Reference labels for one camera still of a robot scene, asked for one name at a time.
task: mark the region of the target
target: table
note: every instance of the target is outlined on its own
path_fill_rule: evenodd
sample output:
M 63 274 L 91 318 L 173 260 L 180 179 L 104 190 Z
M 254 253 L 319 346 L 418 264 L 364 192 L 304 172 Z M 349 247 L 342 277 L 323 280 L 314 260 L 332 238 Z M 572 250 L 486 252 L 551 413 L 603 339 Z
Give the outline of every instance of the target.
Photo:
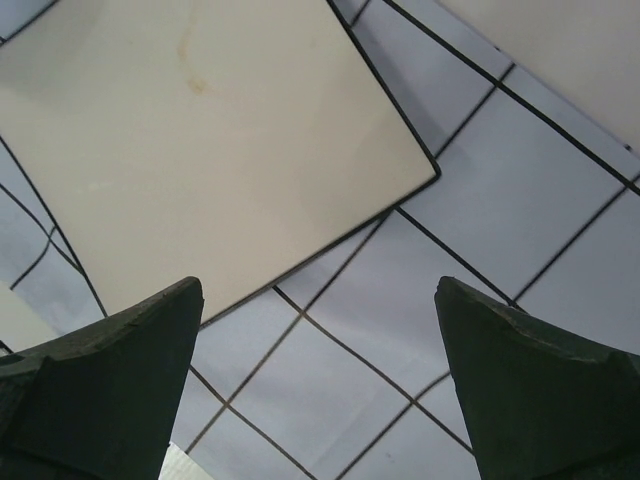
M 619 140 L 640 150 L 639 2 L 439 1 Z
M 322 0 L 60 0 L 0 105 L 109 313 L 194 275 L 206 319 L 437 177 Z

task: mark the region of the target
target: brown stain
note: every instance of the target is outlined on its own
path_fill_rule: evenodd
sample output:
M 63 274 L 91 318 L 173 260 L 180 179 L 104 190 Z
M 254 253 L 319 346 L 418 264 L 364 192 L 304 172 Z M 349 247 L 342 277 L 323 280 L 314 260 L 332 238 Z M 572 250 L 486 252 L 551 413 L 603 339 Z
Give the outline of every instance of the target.
M 189 18 L 187 20 L 187 26 L 178 43 L 178 58 L 187 75 L 187 86 L 195 95 L 203 95 L 205 93 L 212 93 L 213 88 L 209 85 L 209 82 L 200 75 L 191 60 L 189 59 L 189 47 L 191 45 L 191 39 L 198 24 L 198 19 L 204 8 L 205 0 L 193 0 L 191 3 L 191 10 L 189 11 Z

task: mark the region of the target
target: tile floor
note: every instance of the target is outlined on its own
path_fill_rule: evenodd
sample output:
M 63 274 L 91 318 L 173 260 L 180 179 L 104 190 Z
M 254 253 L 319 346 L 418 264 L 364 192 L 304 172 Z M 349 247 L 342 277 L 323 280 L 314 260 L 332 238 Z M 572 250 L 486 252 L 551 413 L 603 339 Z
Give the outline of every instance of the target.
M 442 178 L 204 328 L 173 440 L 217 480 L 478 479 L 438 279 L 640 353 L 640 161 L 432 0 L 336 2 Z M 47 4 L 0 0 L 0 37 Z M 97 320 L 4 147 L 0 281 L 61 334 Z

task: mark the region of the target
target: stain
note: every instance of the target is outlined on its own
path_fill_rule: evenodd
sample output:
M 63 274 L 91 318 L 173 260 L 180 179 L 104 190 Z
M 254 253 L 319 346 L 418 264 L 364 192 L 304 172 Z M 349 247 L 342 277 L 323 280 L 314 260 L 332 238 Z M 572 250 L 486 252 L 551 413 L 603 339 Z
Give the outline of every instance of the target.
M 178 43 L 178 58 L 180 64 L 187 75 L 186 83 L 196 95 L 203 95 L 204 93 L 213 92 L 213 88 L 209 85 L 209 82 L 200 75 L 196 68 L 193 66 L 191 59 L 189 58 L 189 47 L 191 45 L 191 39 L 196 30 L 198 19 L 201 17 L 202 9 L 204 8 L 205 0 L 193 0 L 191 3 L 191 10 L 189 11 L 189 18 L 187 20 L 187 26 L 184 29 L 184 33 Z

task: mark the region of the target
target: floor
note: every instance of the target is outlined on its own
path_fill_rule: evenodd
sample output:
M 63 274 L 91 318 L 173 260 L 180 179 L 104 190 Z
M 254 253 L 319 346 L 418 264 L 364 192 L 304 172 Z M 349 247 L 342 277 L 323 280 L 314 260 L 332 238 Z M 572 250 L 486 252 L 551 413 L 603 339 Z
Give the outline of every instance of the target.
M 336 1 L 442 178 L 203 328 L 173 441 L 217 480 L 479 479 L 439 278 L 640 354 L 640 161 L 431 0 Z M 59 333 L 100 318 L 4 149 L 0 180 L 0 280 Z

